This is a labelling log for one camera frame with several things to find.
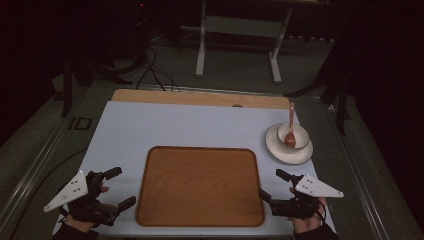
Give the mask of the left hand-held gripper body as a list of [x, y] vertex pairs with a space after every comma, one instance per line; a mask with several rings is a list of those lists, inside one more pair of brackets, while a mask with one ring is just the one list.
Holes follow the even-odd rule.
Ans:
[[44, 206], [45, 212], [59, 209], [63, 216], [95, 225], [112, 226], [119, 215], [118, 207], [102, 204], [98, 197], [102, 193], [104, 172], [82, 170], [66, 183], [53, 199]]

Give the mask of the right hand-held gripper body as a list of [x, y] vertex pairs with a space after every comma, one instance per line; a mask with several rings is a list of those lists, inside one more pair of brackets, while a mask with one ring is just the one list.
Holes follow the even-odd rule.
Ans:
[[318, 210], [319, 197], [342, 198], [344, 193], [310, 175], [291, 175], [294, 197], [289, 200], [272, 198], [269, 204], [274, 216], [305, 219]]

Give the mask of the person's right hand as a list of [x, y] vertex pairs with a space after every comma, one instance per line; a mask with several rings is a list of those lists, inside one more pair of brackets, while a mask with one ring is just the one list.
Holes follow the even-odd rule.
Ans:
[[310, 218], [299, 219], [299, 218], [289, 218], [289, 221], [292, 223], [295, 234], [302, 234], [308, 231], [319, 228], [325, 220], [326, 216], [326, 199], [323, 197], [318, 198], [319, 205], [318, 210]]

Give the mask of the person's left hand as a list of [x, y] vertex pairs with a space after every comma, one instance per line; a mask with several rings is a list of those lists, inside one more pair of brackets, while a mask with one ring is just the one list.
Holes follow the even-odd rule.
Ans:
[[89, 233], [91, 229], [95, 226], [95, 224], [91, 222], [81, 222], [78, 220], [74, 220], [71, 215], [65, 217], [64, 224], [83, 233]]

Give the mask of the white plate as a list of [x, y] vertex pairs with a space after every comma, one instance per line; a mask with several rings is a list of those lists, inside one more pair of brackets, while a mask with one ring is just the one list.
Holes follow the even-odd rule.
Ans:
[[279, 161], [288, 165], [299, 165], [307, 162], [313, 154], [313, 144], [309, 144], [300, 151], [289, 151], [282, 146], [277, 138], [277, 128], [283, 123], [271, 126], [265, 134], [265, 144], [269, 152]]

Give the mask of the brown wooden spoon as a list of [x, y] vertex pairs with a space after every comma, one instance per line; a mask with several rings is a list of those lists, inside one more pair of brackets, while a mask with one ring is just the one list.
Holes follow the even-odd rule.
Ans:
[[290, 108], [289, 108], [289, 128], [284, 138], [284, 143], [291, 148], [294, 148], [296, 146], [296, 139], [293, 132], [293, 125], [294, 125], [294, 103], [291, 102]]

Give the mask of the white bowl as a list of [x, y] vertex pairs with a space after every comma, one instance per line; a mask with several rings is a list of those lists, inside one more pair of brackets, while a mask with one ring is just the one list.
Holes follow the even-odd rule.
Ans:
[[[293, 135], [290, 141], [287, 140], [287, 135]], [[277, 128], [277, 138], [282, 143], [282, 146], [289, 151], [300, 151], [304, 149], [310, 142], [308, 132], [300, 125], [293, 123], [283, 123]]]

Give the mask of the wooden tray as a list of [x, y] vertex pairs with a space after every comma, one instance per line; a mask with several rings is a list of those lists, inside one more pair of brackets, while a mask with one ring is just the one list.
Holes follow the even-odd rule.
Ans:
[[148, 151], [136, 220], [144, 227], [258, 227], [265, 213], [249, 149], [156, 146]]

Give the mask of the pale blue table mat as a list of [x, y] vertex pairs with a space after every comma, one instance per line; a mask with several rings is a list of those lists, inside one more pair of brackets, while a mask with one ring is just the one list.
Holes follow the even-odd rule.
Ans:
[[[107, 103], [82, 161], [84, 171], [119, 166], [123, 174], [106, 185], [112, 189], [100, 201], [115, 204], [140, 193], [148, 151], [155, 146], [242, 148], [255, 153], [261, 187], [274, 198], [287, 199], [291, 184], [276, 176], [288, 173], [317, 176], [311, 161], [287, 166], [265, 144], [265, 133], [288, 120], [288, 110], [177, 104]], [[264, 206], [264, 222], [252, 227], [147, 227], [136, 221], [136, 206], [124, 211], [114, 226], [95, 229], [103, 237], [271, 237], [292, 235], [284, 217]]]

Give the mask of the black metal stand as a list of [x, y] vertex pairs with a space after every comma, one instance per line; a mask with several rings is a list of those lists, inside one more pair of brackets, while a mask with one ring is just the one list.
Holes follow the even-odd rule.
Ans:
[[61, 116], [65, 117], [70, 112], [73, 105], [73, 77], [80, 77], [83, 83], [89, 84], [91, 82], [89, 70], [97, 72], [112, 82], [119, 84], [129, 84], [129, 81], [120, 77], [120, 74], [134, 71], [137, 67], [136, 63], [129, 66], [111, 69], [96, 63], [85, 55], [66, 56], [63, 59], [63, 86], [62, 90], [58, 91], [54, 96], [57, 101], [63, 102]]
[[346, 44], [342, 40], [336, 40], [318, 71], [315, 80], [306, 87], [294, 92], [285, 93], [286, 97], [300, 97], [312, 90], [325, 86], [320, 100], [325, 105], [331, 105], [338, 100], [336, 111], [336, 127], [344, 135], [344, 120], [346, 114], [347, 88], [349, 80], [348, 60], [345, 50]]

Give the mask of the white metal stand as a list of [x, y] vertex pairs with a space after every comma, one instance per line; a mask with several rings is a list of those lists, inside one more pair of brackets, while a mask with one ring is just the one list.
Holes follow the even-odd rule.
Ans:
[[293, 13], [293, 9], [291, 7], [287, 8], [283, 14], [283, 20], [281, 22], [274, 22], [209, 15], [207, 13], [207, 0], [202, 0], [201, 3], [200, 45], [196, 62], [195, 76], [202, 77], [204, 75], [206, 57], [206, 33], [225, 33], [274, 38], [276, 40], [276, 45], [274, 49], [268, 53], [268, 58], [273, 81], [275, 84], [280, 84], [282, 82], [282, 78], [277, 58]]

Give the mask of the metal floor rail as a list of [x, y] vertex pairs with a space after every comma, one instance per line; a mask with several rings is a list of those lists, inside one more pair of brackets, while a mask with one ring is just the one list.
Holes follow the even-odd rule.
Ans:
[[347, 157], [347, 162], [349, 165], [348, 169], [350, 171], [350, 175], [355, 186], [355, 191], [361, 202], [363, 212], [367, 217], [367, 222], [370, 225], [370, 228], [374, 235], [374, 239], [390, 240], [387, 230], [384, 224], [382, 223], [382, 219], [380, 217], [378, 209], [376, 208], [375, 201], [370, 194], [370, 191], [364, 180], [363, 175], [361, 174], [359, 166], [356, 162], [356, 158], [346, 139], [346, 136], [340, 132], [335, 123], [335, 117], [337, 116], [335, 108], [332, 105], [324, 104], [323, 109], [326, 113], [328, 120], [330, 121], [332, 131], [336, 134], [337, 139], [341, 144], [341, 149]]
[[17, 225], [72, 115], [36, 115], [0, 149], [0, 236]]

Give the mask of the black rectangular bracket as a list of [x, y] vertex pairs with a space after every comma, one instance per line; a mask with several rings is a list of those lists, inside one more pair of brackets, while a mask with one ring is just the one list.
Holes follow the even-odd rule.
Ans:
[[89, 130], [92, 125], [91, 118], [74, 117], [68, 127], [69, 130]]

